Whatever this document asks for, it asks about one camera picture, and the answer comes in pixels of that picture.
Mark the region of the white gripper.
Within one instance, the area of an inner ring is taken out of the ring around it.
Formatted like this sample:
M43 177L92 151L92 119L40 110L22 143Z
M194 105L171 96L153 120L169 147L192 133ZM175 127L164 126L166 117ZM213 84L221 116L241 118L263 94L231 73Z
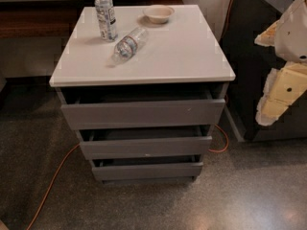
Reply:
M288 61L280 70L271 69L257 105L255 120L267 127L307 90L307 0L295 0L254 43L274 46L275 53Z

